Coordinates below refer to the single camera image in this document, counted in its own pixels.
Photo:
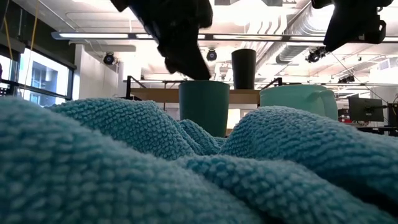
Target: computer monitor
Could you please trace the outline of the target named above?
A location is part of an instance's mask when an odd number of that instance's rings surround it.
[[[349,97],[349,119],[383,122],[383,103],[379,99]]]
[[[388,104],[388,126],[398,127],[398,103]]]

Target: wooden table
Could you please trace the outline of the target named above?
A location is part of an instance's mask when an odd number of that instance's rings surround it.
[[[178,89],[131,88],[130,94],[157,103],[179,103]],[[230,90],[230,104],[260,104],[260,90]]]

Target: crumpled cloth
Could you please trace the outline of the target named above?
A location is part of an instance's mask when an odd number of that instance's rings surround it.
[[[228,139],[151,101],[0,99],[0,223],[398,223],[398,140],[265,107]]]

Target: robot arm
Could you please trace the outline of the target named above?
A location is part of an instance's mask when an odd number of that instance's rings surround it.
[[[158,43],[170,73],[181,72],[195,80],[210,79],[198,47],[200,28],[210,27],[213,10],[208,0],[111,0],[121,12],[136,15]]]
[[[393,0],[312,0],[312,7],[321,9],[331,4],[335,10],[330,19],[324,47],[310,52],[308,62],[317,62],[348,42],[380,44],[386,37],[386,22],[378,12]]]

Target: light green container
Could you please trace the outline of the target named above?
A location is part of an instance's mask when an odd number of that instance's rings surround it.
[[[225,137],[228,120],[229,85],[197,80],[179,86],[180,119],[190,119],[215,137]]]
[[[287,106],[338,120],[334,92],[320,85],[285,85],[262,90],[260,106]]]

